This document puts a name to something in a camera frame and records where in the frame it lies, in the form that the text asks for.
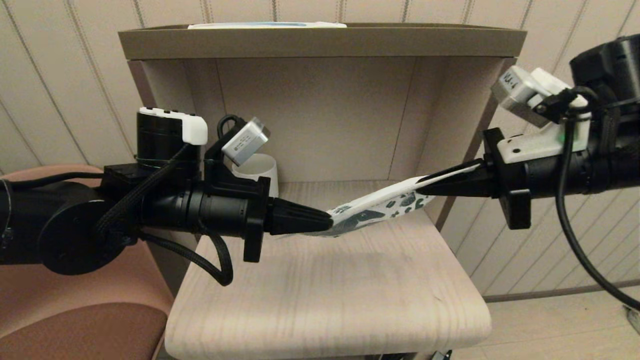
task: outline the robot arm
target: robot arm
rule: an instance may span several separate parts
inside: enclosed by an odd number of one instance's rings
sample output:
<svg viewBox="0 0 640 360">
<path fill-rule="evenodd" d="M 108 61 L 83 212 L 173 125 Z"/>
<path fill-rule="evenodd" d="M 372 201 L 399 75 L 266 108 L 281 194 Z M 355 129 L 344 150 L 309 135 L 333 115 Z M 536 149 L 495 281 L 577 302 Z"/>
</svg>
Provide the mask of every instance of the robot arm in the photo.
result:
<svg viewBox="0 0 640 360">
<path fill-rule="evenodd" d="M 224 133 L 228 121 L 234 124 Z M 258 119 L 223 118 L 219 140 L 203 161 L 207 124 L 201 117 L 141 108 L 137 126 L 136 162 L 104 167 L 98 188 L 60 182 L 96 174 L 2 181 L 8 196 L 0 197 L 0 224 L 6 224 L 0 228 L 0 265 L 42 263 L 59 274 L 84 274 L 141 238 L 192 260 L 227 285 L 232 271 L 220 235 L 244 239 L 244 260 L 258 262 L 264 233 L 332 226 L 325 211 L 269 197 L 268 177 L 240 179 L 223 164 L 226 156 L 240 165 L 267 142 L 269 132 Z M 144 227 L 209 235 L 221 270 L 187 248 L 144 233 Z"/>
<path fill-rule="evenodd" d="M 494 95 L 501 106 L 542 130 L 510 139 L 500 129 L 486 130 L 477 170 L 418 192 L 500 199 L 510 229 L 531 226 L 531 199 L 554 196 L 564 235 L 586 272 L 639 310 L 640 302 L 607 281 L 585 255 L 564 196 L 640 185 L 640 35 L 594 47 L 570 65 L 574 88 L 540 69 L 531 74 L 509 69 L 493 86 Z"/>
</svg>

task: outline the brown chair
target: brown chair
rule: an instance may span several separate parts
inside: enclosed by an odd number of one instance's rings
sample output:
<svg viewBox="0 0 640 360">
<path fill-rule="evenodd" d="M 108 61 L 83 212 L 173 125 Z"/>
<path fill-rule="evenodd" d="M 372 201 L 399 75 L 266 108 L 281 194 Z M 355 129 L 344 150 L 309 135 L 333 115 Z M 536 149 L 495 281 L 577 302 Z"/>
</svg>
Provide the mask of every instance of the brown chair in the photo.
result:
<svg viewBox="0 0 640 360">
<path fill-rule="evenodd" d="M 4 178 L 71 171 L 100 172 L 88 165 L 55 165 Z M 155 359 L 172 304 L 141 241 L 84 275 L 58 275 L 42 265 L 0 265 L 0 359 Z"/>
</svg>

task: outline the white cup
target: white cup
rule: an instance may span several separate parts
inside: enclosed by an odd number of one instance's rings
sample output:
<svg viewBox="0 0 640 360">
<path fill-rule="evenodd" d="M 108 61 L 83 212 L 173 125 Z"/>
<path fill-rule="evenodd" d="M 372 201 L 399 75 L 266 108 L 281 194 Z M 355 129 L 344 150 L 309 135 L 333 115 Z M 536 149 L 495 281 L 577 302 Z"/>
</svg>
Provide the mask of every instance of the white cup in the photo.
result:
<svg viewBox="0 0 640 360">
<path fill-rule="evenodd" d="M 276 159 L 267 154 L 253 154 L 241 166 L 231 165 L 231 172 L 236 177 L 258 180 L 258 177 L 270 177 L 269 196 L 278 197 L 278 167 Z"/>
</svg>

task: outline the beige wall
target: beige wall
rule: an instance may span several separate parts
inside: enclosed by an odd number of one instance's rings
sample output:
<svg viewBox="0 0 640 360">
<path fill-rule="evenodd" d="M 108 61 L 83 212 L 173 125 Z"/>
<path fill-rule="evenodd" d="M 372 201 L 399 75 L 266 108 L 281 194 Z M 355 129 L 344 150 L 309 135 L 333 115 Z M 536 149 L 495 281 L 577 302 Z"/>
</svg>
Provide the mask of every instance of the beige wall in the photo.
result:
<svg viewBox="0 0 640 360">
<path fill-rule="evenodd" d="M 0 1 L 0 173 L 132 161 L 141 102 L 118 41 L 122 29 L 240 20 L 524 28 L 519 64 L 568 82 L 573 56 L 640 32 L 636 0 Z M 492 126 L 506 135 L 533 130 L 500 110 Z M 640 278 L 639 198 L 633 189 L 568 201 L 585 250 L 613 281 Z M 569 253 L 552 201 L 535 201 L 532 212 L 531 229 L 509 231 L 497 201 L 456 201 L 442 233 L 485 295 L 591 284 Z"/>
</svg>

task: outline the patterned cloth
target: patterned cloth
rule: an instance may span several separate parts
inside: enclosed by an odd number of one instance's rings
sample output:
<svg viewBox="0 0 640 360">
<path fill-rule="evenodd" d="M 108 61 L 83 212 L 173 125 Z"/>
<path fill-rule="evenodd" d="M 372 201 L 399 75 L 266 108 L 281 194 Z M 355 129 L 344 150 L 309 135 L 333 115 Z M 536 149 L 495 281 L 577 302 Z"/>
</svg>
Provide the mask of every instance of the patterned cloth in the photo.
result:
<svg viewBox="0 0 640 360">
<path fill-rule="evenodd" d="M 415 192 L 417 189 L 447 179 L 453 175 L 471 172 L 478 166 L 478 164 L 472 165 L 425 181 L 420 181 L 424 179 L 424 176 L 412 177 L 380 189 L 377 192 L 372 192 L 369 195 L 365 195 L 327 211 L 333 219 L 333 227 L 331 229 L 315 233 L 305 233 L 305 235 L 336 238 L 365 226 L 391 218 L 401 217 L 413 210 L 423 208 L 433 199 L 433 196 L 421 195 Z"/>
</svg>

